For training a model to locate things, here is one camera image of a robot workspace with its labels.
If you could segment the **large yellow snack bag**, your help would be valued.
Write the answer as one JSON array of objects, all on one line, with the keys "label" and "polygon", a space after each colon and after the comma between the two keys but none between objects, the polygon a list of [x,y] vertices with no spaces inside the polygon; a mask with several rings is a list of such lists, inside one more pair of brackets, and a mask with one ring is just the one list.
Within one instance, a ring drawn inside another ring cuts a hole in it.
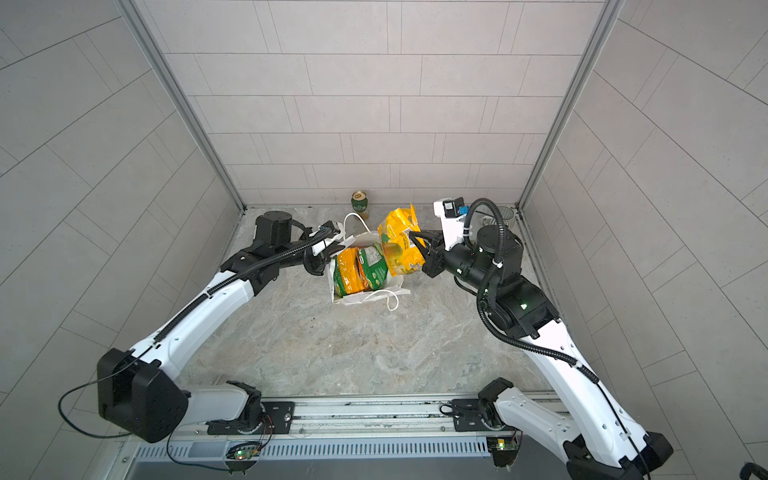
[{"label": "large yellow snack bag", "polygon": [[409,237],[411,232],[421,232],[413,204],[409,208],[390,211],[378,226],[384,256],[392,276],[415,273],[425,264],[418,249],[423,246],[423,242],[412,241]]}]

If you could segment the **green savoria snack bag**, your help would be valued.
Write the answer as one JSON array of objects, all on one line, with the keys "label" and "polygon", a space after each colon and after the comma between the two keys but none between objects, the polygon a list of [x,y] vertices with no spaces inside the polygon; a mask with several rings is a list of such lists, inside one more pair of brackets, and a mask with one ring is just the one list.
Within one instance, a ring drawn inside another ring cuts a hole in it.
[{"label": "green savoria snack bag", "polygon": [[358,266],[366,288],[371,291],[382,289],[389,275],[383,248],[379,243],[361,247],[357,251]]}]

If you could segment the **white paper bag pig print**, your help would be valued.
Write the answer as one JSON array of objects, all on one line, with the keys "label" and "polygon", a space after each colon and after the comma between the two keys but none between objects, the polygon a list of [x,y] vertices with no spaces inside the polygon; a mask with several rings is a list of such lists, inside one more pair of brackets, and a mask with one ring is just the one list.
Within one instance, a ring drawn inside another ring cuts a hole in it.
[{"label": "white paper bag pig print", "polygon": [[[367,247],[374,243],[382,246],[379,235],[372,231],[365,220],[355,213],[349,213],[344,217],[341,225],[344,230],[344,249]],[[360,305],[378,300],[385,300],[389,311],[395,311],[399,308],[400,298],[410,295],[411,291],[403,286],[403,276],[392,276],[390,273],[385,286],[377,291],[366,289],[363,292],[350,294],[345,297],[338,297],[334,285],[334,268],[336,265],[336,256],[334,256],[329,265],[325,268],[325,273],[329,276],[331,288],[331,300],[335,305]]]}]

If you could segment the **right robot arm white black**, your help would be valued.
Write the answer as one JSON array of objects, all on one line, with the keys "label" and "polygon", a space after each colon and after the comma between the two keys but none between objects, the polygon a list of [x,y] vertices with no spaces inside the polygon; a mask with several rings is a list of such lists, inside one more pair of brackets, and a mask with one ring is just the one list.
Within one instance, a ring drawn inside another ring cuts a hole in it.
[{"label": "right robot arm white black", "polygon": [[561,460],[573,479],[648,479],[673,454],[661,433],[645,430],[604,387],[558,310],[522,273],[524,245],[487,198],[434,202],[439,230],[412,232],[430,277],[447,272],[475,299],[497,340],[523,351],[567,409],[560,415],[499,378],[478,395],[491,429],[518,430]]}]

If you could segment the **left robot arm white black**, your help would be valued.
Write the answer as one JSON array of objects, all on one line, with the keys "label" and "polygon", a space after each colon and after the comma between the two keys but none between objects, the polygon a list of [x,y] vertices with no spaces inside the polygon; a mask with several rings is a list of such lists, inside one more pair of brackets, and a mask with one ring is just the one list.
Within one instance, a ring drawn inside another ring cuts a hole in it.
[{"label": "left robot arm white black", "polygon": [[228,381],[181,387],[176,379],[193,354],[284,268],[320,276],[342,251],[344,227],[312,229],[284,211],[257,217],[252,243],[230,256],[210,283],[158,330],[128,350],[113,348],[97,363],[100,417],[149,443],[181,425],[204,423],[213,434],[249,434],[266,422],[258,389]]}]

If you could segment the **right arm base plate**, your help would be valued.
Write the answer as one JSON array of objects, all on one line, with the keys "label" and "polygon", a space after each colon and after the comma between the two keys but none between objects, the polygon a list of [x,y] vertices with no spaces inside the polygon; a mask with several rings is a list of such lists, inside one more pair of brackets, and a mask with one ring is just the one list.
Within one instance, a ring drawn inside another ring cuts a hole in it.
[{"label": "right arm base plate", "polygon": [[492,428],[481,414],[478,399],[453,399],[440,407],[452,419],[457,432],[490,432]]}]

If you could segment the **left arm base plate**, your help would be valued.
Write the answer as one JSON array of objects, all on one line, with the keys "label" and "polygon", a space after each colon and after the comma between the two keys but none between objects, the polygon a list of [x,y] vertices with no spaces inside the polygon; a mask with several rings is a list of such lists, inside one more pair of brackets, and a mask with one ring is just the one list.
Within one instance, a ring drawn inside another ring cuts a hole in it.
[{"label": "left arm base plate", "polygon": [[258,401],[244,407],[234,420],[207,423],[208,435],[283,435],[288,434],[296,404],[289,401]]}]

